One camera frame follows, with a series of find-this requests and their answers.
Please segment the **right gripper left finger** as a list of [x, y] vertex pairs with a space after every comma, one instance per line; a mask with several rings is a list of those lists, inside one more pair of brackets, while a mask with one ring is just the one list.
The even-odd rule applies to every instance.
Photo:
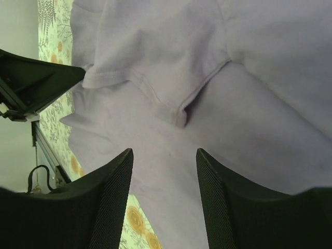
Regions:
[[1, 248], [118, 248], [133, 169], [126, 149], [47, 194], [1, 189]]

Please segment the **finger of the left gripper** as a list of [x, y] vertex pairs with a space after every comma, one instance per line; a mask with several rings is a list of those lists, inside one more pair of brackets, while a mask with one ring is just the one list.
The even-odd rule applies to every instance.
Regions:
[[41, 111], [84, 79], [81, 67], [55, 64], [1, 50], [1, 103], [24, 116]]

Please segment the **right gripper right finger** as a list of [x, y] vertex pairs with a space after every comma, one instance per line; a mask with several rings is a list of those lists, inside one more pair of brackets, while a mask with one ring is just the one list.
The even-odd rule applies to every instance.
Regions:
[[210, 248], [331, 248], [330, 188], [274, 191], [201, 148], [196, 164]]

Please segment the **purple t shirt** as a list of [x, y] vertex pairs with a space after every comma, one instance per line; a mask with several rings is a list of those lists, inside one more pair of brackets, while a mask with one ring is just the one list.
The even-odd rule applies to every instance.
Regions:
[[296, 193], [331, 184], [331, 1], [74, 1], [69, 146], [126, 148], [163, 248], [207, 248], [195, 154]]

